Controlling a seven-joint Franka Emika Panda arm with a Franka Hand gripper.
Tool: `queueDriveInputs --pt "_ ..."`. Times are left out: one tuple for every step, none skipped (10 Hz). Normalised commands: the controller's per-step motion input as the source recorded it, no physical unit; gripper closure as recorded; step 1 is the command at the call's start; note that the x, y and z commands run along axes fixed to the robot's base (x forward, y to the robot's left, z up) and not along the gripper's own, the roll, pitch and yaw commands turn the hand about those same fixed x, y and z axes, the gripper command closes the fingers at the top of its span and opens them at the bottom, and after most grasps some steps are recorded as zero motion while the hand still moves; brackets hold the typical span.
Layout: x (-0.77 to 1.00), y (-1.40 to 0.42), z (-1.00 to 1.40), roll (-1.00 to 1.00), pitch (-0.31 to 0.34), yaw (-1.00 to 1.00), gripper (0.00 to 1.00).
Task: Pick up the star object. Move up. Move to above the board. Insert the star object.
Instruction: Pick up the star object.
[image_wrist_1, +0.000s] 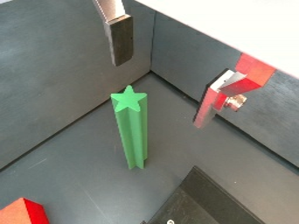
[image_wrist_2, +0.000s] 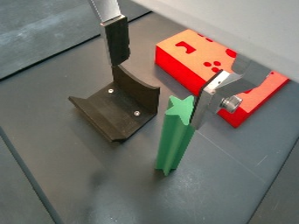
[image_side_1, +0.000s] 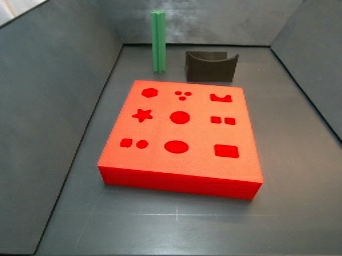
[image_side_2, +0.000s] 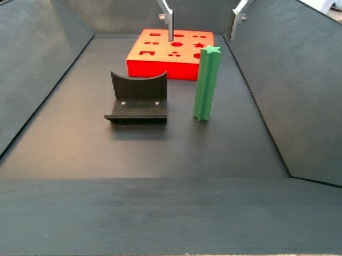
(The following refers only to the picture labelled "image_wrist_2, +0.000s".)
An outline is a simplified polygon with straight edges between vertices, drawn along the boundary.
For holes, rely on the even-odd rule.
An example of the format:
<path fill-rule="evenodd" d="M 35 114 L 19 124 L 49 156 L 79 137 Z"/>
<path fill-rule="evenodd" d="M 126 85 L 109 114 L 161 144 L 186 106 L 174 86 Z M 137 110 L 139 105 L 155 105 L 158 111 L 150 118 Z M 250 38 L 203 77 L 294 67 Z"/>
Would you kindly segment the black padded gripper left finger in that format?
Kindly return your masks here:
<path fill-rule="evenodd" d="M 122 14 L 118 0 L 89 0 L 101 25 L 101 35 L 106 39 L 107 54 L 113 67 L 130 57 L 127 17 Z"/>

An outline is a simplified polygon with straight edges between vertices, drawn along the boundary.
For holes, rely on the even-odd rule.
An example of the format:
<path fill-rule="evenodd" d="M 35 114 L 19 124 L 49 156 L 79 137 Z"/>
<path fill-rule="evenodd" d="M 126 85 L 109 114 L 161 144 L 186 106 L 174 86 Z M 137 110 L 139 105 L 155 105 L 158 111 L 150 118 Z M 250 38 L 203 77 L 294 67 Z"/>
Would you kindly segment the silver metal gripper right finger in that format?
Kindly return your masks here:
<path fill-rule="evenodd" d="M 226 109 L 234 113 L 242 103 L 238 94 L 258 87 L 271 69 L 245 55 L 239 55 L 231 66 L 233 73 L 217 72 L 201 89 L 191 113 L 191 126 L 198 130 L 209 118 Z"/>

